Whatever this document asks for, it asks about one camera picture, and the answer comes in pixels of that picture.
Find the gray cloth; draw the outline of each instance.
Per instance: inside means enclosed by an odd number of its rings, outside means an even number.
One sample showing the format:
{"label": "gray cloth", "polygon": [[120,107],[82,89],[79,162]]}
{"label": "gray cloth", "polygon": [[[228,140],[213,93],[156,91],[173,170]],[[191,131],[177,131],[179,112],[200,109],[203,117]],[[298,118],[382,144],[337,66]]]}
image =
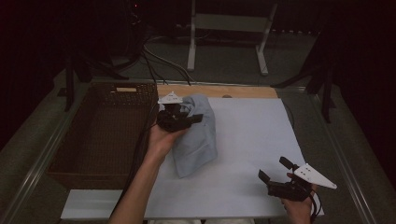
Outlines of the gray cloth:
{"label": "gray cloth", "polygon": [[201,166],[218,156],[216,150],[215,113],[202,94],[193,94],[183,98],[181,112],[189,112],[188,117],[203,114],[200,123],[194,123],[179,137],[173,147],[173,157],[180,178],[192,174]]}

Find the white board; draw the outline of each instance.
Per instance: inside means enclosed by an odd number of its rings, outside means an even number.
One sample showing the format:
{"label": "white board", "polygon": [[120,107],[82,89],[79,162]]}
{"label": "white board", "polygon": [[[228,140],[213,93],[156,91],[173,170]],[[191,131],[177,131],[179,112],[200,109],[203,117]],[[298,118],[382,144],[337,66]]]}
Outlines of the white board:
{"label": "white board", "polygon": [[[285,216],[280,200],[268,196],[258,178],[262,169],[273,181],[289,181],[281,156],[305,163],[282,101],[209,98],[209,103],[216,116],[218,158],[180,179],[169,154],[145,218]],[[108,218],[119,196],[120,190],[71,190],[62,219]]]}

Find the brown basket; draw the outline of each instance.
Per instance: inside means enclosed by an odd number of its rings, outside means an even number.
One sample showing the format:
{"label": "brown basket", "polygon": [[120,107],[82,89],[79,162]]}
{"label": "brown basket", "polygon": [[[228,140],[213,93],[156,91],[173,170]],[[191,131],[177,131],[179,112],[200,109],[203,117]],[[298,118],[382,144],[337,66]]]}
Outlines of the brown basket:
{"label": "brown basket", "polygon": [[123,189],[146,154],[149,132],[134,150],[157,100],[154,84],[92,83],[47,174],[68,189]]}

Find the white metal frame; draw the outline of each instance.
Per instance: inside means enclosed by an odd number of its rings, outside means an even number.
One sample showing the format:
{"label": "white metal frame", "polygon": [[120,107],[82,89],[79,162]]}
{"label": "white metal frame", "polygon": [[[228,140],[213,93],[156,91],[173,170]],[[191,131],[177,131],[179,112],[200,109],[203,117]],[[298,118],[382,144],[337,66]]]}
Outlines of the white metal frame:
{"label": "white metal frame", "polygon": [[256,46],[257,59],[262,75],[268,75],[268,68],[264,58],[264,47],[268,35],[271,31],[272,22],[276,13],[277,4],[273,4],[268,17],[245,17],[202,14],[195,11],[195,0],[192,0],[191,6],[191,41],[189,50],[189,59],[187,70],[194,71],[195,68],[195,30],[212,29],[212,30],[233,30],[245,32],[262,32],[262,42]]}

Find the forearm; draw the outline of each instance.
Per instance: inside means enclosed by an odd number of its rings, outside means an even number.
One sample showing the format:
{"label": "forearm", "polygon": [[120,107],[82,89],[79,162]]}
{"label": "forearm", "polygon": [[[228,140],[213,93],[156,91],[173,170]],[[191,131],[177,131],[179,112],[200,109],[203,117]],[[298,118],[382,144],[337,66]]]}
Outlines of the forearm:
{"label": "forearm", "polygon": [[158,162],[144,160],[109,223],[142,223],[159,169]]}

